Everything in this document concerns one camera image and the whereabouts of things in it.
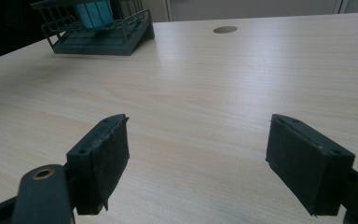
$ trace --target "rack wire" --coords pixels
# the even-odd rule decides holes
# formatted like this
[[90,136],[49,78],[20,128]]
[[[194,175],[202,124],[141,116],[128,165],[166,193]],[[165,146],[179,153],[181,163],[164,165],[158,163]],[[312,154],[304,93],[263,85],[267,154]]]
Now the rack wire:
[[45,0],[31,7],[42,15],[55,53],[131,55],[141,39],[155,37],[141,0]]

